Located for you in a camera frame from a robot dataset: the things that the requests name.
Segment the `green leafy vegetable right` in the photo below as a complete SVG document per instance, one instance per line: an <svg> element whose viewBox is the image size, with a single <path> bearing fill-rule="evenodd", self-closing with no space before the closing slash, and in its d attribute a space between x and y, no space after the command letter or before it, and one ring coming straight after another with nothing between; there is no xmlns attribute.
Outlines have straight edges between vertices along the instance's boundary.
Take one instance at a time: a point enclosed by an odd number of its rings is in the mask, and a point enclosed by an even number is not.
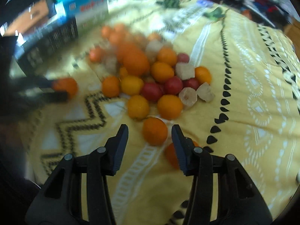
<svg viewBox="0 0 300 225"><path fill-rule="evenodd" d="M225 12L221 7L217 7L216 9L210 11L210 12L205 12L204 17L211 21L219 21L225 17Z"/></svg>

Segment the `large tangerine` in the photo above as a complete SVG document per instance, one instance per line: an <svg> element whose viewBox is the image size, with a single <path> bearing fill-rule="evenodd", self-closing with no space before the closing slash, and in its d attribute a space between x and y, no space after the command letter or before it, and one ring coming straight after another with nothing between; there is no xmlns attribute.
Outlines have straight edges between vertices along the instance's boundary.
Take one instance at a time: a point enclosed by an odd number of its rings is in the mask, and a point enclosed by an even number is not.
<svg viewBox="0 0 300 225"><path fill-rule="evenodd" d="M173 143L170 143L165 149L164 149L164 156L169 162L169 164L175 169L179 170L179 162L176 156L176 150Z"/></svg>

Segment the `green leafy vegetable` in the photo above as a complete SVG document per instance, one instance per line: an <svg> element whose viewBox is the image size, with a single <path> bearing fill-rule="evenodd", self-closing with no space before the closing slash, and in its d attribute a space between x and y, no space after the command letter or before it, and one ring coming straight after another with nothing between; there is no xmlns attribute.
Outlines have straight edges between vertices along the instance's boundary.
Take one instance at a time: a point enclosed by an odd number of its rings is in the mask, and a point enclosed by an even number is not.
<svg viewBox="0 0 300 225"><path fill-rule="evenodd" d="M216 9L210 11L210 12L205 12L204 17L211 21L219 21L225 17L225 12L221 7L217 7Z"/></svg>
<svg viewBox="0 0 300 225"><path fill-rule="evenodd" d="M163 6L165 9L178 9L180 8L180 0L159 0L156 4Z"/></svg>

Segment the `yellow patterned bedspread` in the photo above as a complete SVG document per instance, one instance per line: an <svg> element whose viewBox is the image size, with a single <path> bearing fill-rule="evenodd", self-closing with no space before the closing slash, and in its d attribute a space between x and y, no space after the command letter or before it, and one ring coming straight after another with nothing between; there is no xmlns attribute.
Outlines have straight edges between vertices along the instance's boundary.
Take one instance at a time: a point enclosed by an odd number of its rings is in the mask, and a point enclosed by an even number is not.
<svg viewBox="0 0 300 225"><path fill-rule="evenodd" d="M35 111L23 139L38 184L62 157L86 155L122 124L121 169L108 178L117 224L180 224L192 179L178 169L171 127L213 155L231 153L273 218L296 192L299 59L280 30L226 6L120 0L109 15L53 55L48 78L71 100Z"/></svg>

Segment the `large blurred orange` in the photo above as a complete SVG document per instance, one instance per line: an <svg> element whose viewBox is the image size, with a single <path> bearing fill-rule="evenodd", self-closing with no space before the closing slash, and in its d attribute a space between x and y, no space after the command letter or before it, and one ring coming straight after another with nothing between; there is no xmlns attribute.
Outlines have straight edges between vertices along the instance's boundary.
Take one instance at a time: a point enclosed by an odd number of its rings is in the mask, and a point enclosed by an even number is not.
<svg viewBox="0 0 300 225"><path fill-rule="evenodd" d="M146 54L132 42L121 43L117 48L116 57L130 75L142 76L150 70Z"/></svg>

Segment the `blue white carton box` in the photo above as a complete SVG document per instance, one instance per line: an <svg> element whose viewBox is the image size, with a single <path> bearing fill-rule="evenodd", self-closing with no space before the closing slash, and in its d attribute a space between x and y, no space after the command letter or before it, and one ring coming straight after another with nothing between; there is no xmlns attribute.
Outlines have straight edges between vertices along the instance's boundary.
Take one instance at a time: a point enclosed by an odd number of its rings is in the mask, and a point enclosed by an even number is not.
<svg viewBox="0 0 300 225"><path fill-rule="evenodd" d="M107 0L64 0L55 4L55 10L59 16L75 21L80 34L108 17Z"/></svg>

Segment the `orange left middle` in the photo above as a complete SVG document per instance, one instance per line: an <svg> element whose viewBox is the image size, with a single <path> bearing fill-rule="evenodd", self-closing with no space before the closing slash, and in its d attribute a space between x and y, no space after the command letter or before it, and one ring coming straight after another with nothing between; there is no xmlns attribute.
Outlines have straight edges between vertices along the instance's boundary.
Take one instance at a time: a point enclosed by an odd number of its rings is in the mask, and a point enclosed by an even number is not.
<svg viewBox="0 0 300 225"><path fill-rule="evenodd" d="M102 82L102 93L108 98L118 97L121 92L120 80L116 76L106 77Z"/></svg>

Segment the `sugarcane chunk right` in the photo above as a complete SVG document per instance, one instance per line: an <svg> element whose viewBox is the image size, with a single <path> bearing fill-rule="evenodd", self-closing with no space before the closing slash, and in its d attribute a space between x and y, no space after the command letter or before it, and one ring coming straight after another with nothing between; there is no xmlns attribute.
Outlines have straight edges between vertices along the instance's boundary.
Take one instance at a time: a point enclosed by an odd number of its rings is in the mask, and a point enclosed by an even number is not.
<svg viewBox="0 0 300 225"><path fill-rule="evenodd" d="M196 92L199 98L207 103L211 102L215 98L215 95L211 90L211 86L207 82L200 85Z"/></svg>

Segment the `red cherry tomato centre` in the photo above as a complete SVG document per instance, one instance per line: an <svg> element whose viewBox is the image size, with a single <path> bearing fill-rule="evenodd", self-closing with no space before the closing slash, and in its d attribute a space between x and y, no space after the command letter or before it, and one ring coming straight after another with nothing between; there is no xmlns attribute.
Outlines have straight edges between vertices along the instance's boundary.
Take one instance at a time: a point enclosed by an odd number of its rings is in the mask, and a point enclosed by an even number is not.
<svg viewBox="0 0 300 225"><path fill-rule="evenodd" d="M157 83L149 82L144 84L141 95L150 102L157 102L163 96L163 91Z"/></svg>

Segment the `yellow-orange kumquat front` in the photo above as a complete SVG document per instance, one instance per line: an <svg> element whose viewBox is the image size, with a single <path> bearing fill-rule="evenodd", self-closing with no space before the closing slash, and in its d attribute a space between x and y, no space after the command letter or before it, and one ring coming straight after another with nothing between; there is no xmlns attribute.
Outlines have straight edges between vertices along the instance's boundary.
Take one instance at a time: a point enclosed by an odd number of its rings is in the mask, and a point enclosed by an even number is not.
<svg viewBox="0 0 300 225"><path fill-rule="evenodd" d="M134 120L143 120L150 112L150 106L142 95L133 95L127 102L128 116Z"/></svg>

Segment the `front centre orange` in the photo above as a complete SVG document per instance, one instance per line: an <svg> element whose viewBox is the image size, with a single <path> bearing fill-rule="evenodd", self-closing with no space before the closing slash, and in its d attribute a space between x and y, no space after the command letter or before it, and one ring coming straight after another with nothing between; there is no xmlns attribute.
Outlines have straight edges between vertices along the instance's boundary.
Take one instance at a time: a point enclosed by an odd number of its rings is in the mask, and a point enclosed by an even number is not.
<svg viewBox="0 0 300 225"><path fill-rule="evenodd" d="M142 136L151 146L161 146L168 137L168 127L161 119L149 117L143 121Z"/></svg>

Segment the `orange behind front orange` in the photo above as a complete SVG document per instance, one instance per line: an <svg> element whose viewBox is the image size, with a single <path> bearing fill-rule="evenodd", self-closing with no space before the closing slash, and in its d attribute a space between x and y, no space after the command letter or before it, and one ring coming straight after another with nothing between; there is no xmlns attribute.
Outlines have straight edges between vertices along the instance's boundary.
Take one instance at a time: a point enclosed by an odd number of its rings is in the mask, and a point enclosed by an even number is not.
<svg viewBox="0 0 300 225"><path fill-rule="evenodd" d="M177 119L183 111L183 103L175 95L163 95L157 102L160 116L167 120Z"/></svg>

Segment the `green leafy vegetable centre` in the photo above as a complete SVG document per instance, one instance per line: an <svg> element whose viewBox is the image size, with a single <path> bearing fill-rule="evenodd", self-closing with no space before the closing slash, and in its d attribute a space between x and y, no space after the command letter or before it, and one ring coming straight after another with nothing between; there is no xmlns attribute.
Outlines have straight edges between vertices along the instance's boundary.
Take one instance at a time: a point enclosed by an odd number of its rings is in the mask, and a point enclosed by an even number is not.
<svg viewBox="0 0 300 225"><path fill-rule="evenodd" d="M163 6L165 9L178 9L180 8L180 0L159 0L156 4Z"/></svg>

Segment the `orange centre top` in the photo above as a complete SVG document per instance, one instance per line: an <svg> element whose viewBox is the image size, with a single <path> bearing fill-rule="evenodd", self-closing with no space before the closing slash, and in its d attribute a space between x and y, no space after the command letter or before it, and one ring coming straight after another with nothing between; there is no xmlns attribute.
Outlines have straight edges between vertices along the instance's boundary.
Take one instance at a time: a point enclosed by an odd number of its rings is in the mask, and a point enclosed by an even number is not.
<svg viewBox="0 0 300 225"><path fill-rule="evenodd" d="M169 64L158 61L151 66L151 76L158 83L165 83L168 79L174 77L174 69Z"/></svg>

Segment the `red cherry tomato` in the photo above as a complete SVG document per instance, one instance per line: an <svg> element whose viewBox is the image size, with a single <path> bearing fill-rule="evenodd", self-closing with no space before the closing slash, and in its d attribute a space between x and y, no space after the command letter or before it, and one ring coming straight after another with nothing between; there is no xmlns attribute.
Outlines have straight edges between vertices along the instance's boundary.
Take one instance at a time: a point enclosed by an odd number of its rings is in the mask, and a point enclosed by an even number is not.
<svg viewBox="0 0 300 225"><path fill-rule="evenodd" d="M163 96L163 91L157 83L149 82L144 84L141 95L150 102L157 102Z"/></svg>
<svg viewBox="0 0 300 225"><path fill-rule="evenodd" d="M164 92L167 95L177 95L183 89L183 82L177 76L168 79L164 84Z"/></svg>

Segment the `small orange top right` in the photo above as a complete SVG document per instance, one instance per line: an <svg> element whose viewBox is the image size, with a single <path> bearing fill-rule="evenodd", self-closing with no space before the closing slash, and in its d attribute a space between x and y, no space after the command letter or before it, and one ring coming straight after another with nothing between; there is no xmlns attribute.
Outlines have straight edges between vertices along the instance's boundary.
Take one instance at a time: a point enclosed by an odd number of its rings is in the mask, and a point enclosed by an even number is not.
<svg viewBox="0 0 300 225"><path fill-rule="evenodd" d="M212 75L210 71L203 66L195 68L195 78L197 79L200 85L202 85L203 83L210 84L212 81Z"/></svg>

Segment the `small orange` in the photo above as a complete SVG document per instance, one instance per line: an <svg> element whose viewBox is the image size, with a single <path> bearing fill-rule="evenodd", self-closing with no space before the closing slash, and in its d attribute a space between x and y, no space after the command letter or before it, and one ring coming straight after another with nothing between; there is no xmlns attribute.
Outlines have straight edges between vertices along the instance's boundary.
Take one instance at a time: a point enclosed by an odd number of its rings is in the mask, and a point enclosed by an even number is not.
<svg viewBox="0 0 300 225"><path fill-rule="evenodd" d="M100 63L104 58L106 51L101 47L92 48L89 51L89 60L92 63Z"/></svg>
<svg viewBox="0 0 300 225"><path fill-rule="evenodd" d="M210 84L212 81L212 75L210 71L203 66L195 68L195 78L197 79L200 85L202 85L203 83Z"/></svg>

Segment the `black patterned box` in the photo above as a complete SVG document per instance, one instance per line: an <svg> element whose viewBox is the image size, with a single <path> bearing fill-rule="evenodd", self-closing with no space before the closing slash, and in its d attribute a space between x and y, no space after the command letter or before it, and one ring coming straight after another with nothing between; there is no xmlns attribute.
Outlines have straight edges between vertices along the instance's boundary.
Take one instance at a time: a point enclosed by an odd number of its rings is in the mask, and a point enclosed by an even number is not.
<svg viewBox="0 0 300 225"><path fill-rule="evenodd" d="M59 17L17 41L14 58L26 76L44 64L57 50L78 37L75 17Z"/></svg>

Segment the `yellow orange centre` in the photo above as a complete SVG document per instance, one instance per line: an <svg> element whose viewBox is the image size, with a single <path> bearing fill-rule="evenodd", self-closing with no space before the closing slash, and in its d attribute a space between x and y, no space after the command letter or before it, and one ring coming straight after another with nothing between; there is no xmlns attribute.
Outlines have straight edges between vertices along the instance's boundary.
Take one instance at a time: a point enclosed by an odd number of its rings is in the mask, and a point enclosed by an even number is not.
<svg viewBox="0 0 300 225"><path fill-rule="evenodd" d="M139 95L144 86L144 81L136 76L126 76L121 80L122 93L133 96Z"/></svg>

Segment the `sugarcane cube top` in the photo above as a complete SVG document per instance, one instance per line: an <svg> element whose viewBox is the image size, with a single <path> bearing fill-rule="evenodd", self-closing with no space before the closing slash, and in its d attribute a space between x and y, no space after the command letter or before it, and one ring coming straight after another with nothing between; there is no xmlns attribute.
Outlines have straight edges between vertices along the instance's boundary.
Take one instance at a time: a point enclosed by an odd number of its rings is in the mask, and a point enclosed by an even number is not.
<svg viewBox="0 0 300 225"><path fill-rule="evenodd" d="M194 67L185 62L178 62L175 66L175 72L181 80L189 80L195 77Z"/></svg>

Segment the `small orange far left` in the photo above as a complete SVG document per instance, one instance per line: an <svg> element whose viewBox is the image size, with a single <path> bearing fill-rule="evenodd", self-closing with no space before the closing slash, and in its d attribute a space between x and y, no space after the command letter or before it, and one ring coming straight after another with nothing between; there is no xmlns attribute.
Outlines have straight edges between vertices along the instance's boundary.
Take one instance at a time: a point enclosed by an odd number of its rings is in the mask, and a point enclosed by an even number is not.
<svg viewBox="0 0 300 225"><path fill-rule="evenodd" d="M92 63L100 63L104 58L106 51L101 47L92 48L89 51L89 60Z"/></svg>

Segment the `red cherry tomato upper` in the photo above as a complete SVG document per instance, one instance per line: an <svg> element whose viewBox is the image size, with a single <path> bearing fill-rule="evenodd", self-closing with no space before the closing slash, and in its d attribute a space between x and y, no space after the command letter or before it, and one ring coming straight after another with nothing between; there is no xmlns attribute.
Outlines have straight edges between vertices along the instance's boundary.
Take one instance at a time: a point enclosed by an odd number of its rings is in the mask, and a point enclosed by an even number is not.
<svg viewBox="0 0 300 225"><path fill-rule="evenodd" d="M177 76L168 79L164 84L164 92L167 95L177 95L183 89L183 82Z"/></svg>

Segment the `wooden headboard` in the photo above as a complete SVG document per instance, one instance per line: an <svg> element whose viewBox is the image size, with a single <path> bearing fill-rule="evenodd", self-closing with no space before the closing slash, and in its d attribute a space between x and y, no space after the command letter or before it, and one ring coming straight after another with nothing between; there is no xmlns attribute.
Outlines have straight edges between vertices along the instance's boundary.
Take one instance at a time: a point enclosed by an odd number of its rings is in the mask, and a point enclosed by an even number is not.
<svg viewBox="0 0 300 225"><path fill-rule="evenodd" d="M300 23L294 17L292 21L284 27L284 34L292 40L295 53L300 57Z"/></svg>

